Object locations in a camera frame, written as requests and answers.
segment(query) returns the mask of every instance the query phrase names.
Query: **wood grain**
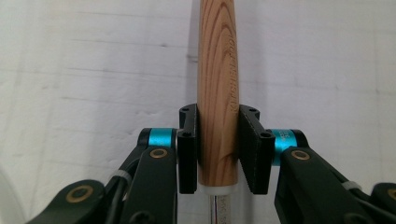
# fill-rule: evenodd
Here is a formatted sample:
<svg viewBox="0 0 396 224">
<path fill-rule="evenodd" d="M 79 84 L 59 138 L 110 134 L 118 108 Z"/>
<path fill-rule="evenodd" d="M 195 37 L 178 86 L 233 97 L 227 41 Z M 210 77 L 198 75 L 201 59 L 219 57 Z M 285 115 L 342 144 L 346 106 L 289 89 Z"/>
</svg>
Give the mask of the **wood grain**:
<svg viewBox="0 0 396 224">
<path fill-rule="evenodd" d="M 233 0 L 202 0 L 198 65 L 200 183 L 237 183 L 238 65 Z"/>
</svg>

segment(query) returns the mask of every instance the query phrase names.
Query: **cylindrical wooden object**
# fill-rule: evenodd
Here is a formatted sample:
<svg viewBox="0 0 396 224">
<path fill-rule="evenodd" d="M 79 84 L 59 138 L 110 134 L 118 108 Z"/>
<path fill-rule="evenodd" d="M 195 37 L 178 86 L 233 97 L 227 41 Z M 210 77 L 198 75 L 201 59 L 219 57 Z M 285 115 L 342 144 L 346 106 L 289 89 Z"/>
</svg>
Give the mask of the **cylindrical wooden object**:
<svg viewBox="0 0 396 224">
<path fill-rule="evenodd" d="M 235 185 L 239 89 L 233 0 L 201 0 L 198 111 L 199 181 L 207 187 Z"/>
</svg>

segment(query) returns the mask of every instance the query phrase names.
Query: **white surface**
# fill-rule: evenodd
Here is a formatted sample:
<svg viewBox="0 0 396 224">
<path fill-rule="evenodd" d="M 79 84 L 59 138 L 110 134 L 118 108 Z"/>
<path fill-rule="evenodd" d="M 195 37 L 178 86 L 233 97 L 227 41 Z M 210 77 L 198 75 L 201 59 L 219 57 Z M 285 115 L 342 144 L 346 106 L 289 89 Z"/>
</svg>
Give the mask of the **white surface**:
<svg viewBox="0 0 396 224">
<path fill-rule="evenodd" d="M 235 3 L 241 103 L 303 130 L 364 191 L 396 182 L 396 2 Z M 74 181 L 106 182 L 142 128 L 177 126 L 196 99 L 197 5 L 0 1 L 0 160 L 26 217 Z M 277 171 L 267 196 L 241 175 L 234 223 L 278 223 Z M 179 222 L 207 222 L 207 206 L 180 196 Z"/>
<path fill-rule="evenodd" d="M 202 193 L 207 195 L 216 195 L 216 196 L 229 195 L 235 193 L 237 189 L 238 189 L 237 184 L 224 186 L 224 187 L 208 187 L 198 183 L 198 190 L 200 190 Z"/>
<path fill-rule="evenodd" d="M 21 204 L 2 169 L 0 169 L 0 186 L 0 224 L 24 223 L 26 220 Z"/>
</svg>

